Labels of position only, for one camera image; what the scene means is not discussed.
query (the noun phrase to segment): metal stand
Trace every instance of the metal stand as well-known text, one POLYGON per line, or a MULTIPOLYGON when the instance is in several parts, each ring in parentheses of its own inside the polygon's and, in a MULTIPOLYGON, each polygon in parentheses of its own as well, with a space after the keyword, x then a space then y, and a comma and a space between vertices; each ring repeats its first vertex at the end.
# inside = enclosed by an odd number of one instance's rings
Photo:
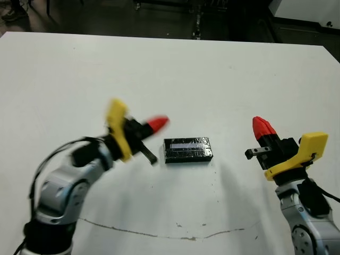
POLYGON ((166 5, 173 7, 181 7, 189 10, 189 13, 195 13, 196 19, 192 30, 192 39, 201 39, 201 18, 204 11, 209 12, 225 12, 227 10, 226 4, 228 0, 193 0, 193 2, 186 1, 184 3, 176 3, 171 1, 162 0, 133 0, 134 9, 138 11, 141 3, 166 5))

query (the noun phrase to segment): white tabletop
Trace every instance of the white tabletop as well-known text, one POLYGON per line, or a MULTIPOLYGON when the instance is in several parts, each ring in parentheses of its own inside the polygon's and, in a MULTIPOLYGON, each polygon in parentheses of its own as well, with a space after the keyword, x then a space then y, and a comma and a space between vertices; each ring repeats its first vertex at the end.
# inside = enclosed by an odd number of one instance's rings
POLYGON ((257 115, 281 138, 327 132, 309 173, 340 195, 340 65, 323 47, 8 32, 0 58, 0 254, 22 241, 37 165, 64 142, 103 134, 114 97, 137 120, 171 123, 145 143, 159 164, 136 155, 91 188, 73 254, 293 254, 276 185, 244 155, 258 147, 257 115), (163 138, 201 136, 208 165, 164 164, 163 138))

